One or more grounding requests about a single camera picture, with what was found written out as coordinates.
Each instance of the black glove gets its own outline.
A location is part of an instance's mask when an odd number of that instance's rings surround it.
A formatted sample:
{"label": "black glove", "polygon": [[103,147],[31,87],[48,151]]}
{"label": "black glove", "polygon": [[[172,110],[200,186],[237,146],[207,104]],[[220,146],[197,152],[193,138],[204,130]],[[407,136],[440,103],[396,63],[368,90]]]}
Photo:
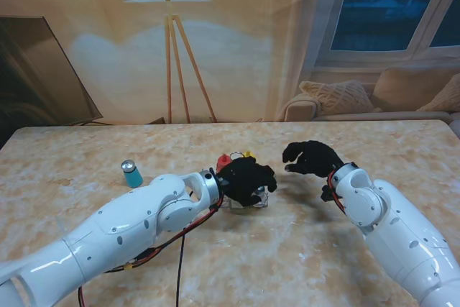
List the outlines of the black glove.
{"label": "black glove", "polygon": [[252,195],[259,187],[267,186],[269,192],[276,190],[275,172],[268,165],[259,165],[253,157],[240,157],[233,160],[217,173],[224,179],[222,189],[227,197],[242,206],[251,206],[261,201]]}
{"label": "black glove", "polygon": [[290,143],[282,153],[282,161],[286,163],[295,160],[296,163],[285,166],[286,171],[300,174],[312,173],[320,178],[325,178],[344,165],[334,149],[315,140]]}

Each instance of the throw pillow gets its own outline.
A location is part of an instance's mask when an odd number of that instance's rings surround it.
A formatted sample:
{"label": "throw pillow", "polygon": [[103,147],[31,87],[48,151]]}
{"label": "throw pillow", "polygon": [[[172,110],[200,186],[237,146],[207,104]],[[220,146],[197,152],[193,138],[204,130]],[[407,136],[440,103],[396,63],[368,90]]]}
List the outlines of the throw pillow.
{"label": "throw pillow", "polygon": [[434,96],[433,100],[418,111],[460,111],[460,73],[454,75],[451,80]]}
{"label": "throw pillow", "polygon": [[433,100],[457,73],[460,66],[388,68],[369,99],[383,111],[416,111]]}
{"label": "throw pillow", "polygon": [[374,106],[359,81],[332,84],[302,82],[299,87],[303,93],[321,103],[318,116],[374,111]]}

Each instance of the knit pillow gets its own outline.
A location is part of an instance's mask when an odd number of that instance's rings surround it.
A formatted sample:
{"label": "knit pillow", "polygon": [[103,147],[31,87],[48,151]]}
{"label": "knit pillow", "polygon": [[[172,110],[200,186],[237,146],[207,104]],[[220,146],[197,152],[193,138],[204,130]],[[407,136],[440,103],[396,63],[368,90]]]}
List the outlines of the knit pillow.
{"label": "knit pillow", "polygon": [[451,80],[434,96],[429,104],[417,109],[418,111],[460,111],[460,73]]}
{"label": "knit pillow", "polygon": [[371,113],[374,111],[374,107],[359,81],[333,84],[302,82],[299,87],[303,93],[321,103],[321,110],[317,116]]}

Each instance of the wooden tripod stand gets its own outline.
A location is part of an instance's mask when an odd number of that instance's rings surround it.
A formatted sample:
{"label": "wooden tripod stand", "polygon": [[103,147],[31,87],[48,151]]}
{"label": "wooden tripod stand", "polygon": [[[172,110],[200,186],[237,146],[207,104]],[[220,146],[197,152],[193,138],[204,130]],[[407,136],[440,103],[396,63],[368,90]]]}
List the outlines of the wooden tripod stand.
{"label": "wooden tripod stand", "polygon": [[172,48],[174,50],[175,64],[178,68],[179,84],[180,84],[180,93],[182,94],[182,101],[184,103],[185,115],[187,116],[187,123],[190,123],[190,114],[188,113],[187,105],[187,96],[185,95],[184,82],[182,79],[182,70],[180,69],[180,60],[179,60],[179,51],[178,51],[178,42],[175,38],[174,22],[178,26],[180,36],[184,42],[185,49],[187,50],[188,57],[192,62],[193,69],[195,70],[196,78],[200,84],[201,92],[208,104],[209,111],[211,113],[211,118],[213,122],[217,122],[216,115],[214,114],[211,101],[209,101],[208,93],[206,93],[206,88],[204,87],[203,80],[201,79],[200,71],[196,65],[195,58],[193,57],[192,48],[188,43],[187,35],[185,34],[184,27],[178,15],[172,15],[168,13],[165,17],[165,41],[166,41],[166,79],[167,79],[167,122],[171,124],[172,121],[172,112],[171,112],[171,51],[170,51],[170,37],[172,39]]}

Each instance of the table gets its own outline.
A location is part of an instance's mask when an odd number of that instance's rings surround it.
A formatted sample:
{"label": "table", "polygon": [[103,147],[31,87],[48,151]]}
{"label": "table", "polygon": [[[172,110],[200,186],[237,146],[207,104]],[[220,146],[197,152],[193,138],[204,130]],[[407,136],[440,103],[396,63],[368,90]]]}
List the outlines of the table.
{"label": "table", "polygon": [[[416,306],[357,229],[322,202],[324,179],[283,170],[285,146],[307,139],[396,185],[460,260],[460,141],[440,121],[401,121],[21,129],[0,151],[0,261],[36,251],[62,234],[59,223],[72,229],[129,191],[120,169],[127,158],[145,185],[251,150],[275,169],[279,188],[268,208],[220,210],[186,237],[181,306]],[[179,245],[86,284],[86,305],[174,306]],[[76,293],[58,305],[77,306]]]}

